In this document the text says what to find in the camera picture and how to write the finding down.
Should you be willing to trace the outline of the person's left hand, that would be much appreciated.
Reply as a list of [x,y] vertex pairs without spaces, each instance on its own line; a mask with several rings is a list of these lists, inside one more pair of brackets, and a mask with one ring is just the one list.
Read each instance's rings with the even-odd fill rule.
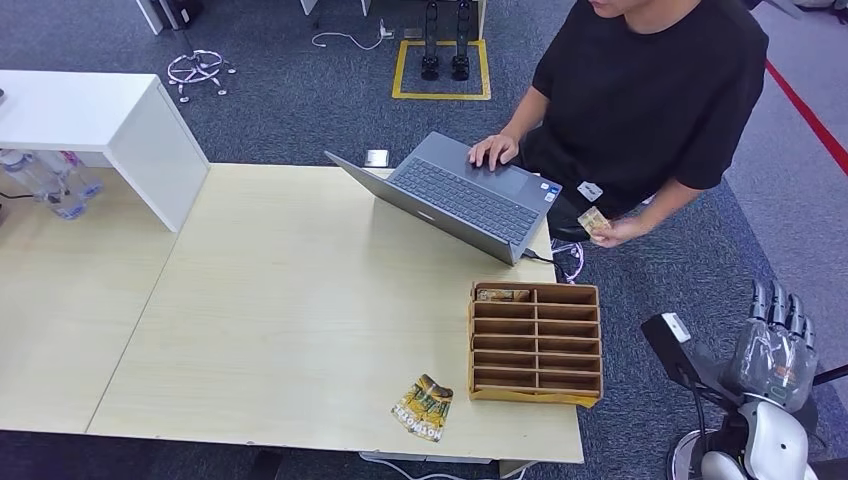
[[600,247],[614,248],[644,236],[653,229],[654,225],[641,216],[626,217],[596,229],[590,234],[590,241]]

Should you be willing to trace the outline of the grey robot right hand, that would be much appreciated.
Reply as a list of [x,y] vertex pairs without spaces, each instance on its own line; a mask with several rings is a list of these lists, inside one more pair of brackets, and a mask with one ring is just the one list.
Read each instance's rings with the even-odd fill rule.
[[763,397],[792,413],[809,398],[819,356],[815,327],[796,294],[752,281],[748,318],[721,375],[735,394]]

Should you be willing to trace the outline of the person's right hand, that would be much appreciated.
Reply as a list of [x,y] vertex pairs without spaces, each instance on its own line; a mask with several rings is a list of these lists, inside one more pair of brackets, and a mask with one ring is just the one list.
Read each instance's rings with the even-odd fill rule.
[[518,141],[506,134],[490,135],[471,147],[468,163],[475,168],[495,171],[512,161],[519,153]]

